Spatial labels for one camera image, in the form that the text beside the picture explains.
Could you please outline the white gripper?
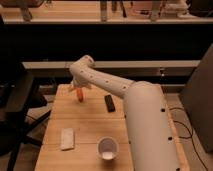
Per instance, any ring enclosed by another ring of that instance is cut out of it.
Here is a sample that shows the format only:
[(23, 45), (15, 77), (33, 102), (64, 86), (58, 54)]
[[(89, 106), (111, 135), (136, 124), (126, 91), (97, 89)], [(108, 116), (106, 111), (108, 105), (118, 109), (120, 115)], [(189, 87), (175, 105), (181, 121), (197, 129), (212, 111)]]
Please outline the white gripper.
[(87, 82), (81, 82), (79, 80), (73, 79), (69, 84), (68, 91), (71, 92), (71, 91), (73, 91), (77, 88), (83, 88), (83, 87), (90, 89), (91, 84), (87, 83)]

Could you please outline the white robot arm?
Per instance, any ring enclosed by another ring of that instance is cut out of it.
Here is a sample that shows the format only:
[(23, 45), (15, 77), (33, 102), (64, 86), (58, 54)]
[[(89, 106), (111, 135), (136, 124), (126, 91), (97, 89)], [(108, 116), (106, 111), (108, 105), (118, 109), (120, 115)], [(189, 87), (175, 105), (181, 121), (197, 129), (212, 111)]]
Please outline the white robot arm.
[(123, 100), (134, 171), (180, 171), (175, 140), (161, 89), (147, 81), (134, 81), (94, 69), (84, 55), (69, 66), (71, 87), (93, 84)]

